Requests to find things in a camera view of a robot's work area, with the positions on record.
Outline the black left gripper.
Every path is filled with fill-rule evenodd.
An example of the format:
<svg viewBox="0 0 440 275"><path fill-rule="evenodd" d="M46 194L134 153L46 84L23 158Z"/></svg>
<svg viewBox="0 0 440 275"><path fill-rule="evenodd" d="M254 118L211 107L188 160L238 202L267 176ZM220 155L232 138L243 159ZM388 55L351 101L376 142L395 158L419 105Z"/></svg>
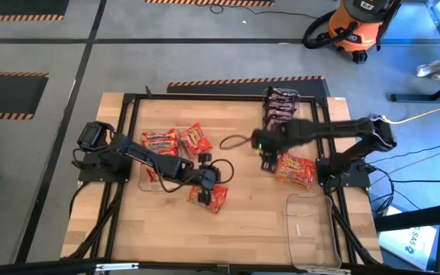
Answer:
<svg viewBox="0 0 440 275"><path fill-rule="evenodd" d="M210 153L201 153L198 155L199 168L198 180L201 181L203 189L199 191L198 202L211 203L213 189L220 182L219 169L213 164L212 155Z"/></svg>

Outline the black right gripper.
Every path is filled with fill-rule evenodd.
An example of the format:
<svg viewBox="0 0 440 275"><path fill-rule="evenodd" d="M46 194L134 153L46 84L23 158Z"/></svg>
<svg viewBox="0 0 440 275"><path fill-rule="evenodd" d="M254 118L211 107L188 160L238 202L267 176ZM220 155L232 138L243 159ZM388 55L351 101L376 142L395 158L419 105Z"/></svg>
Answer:
<svg viewBox="0 0 440 275"><path fill-rule="evenodd" d="M261 154L261 169L274 172L277 167L278 154L284 154L295 144L286 133L286 122L274 125L271 129L255 128L251 134L251 148Z"/></svg>

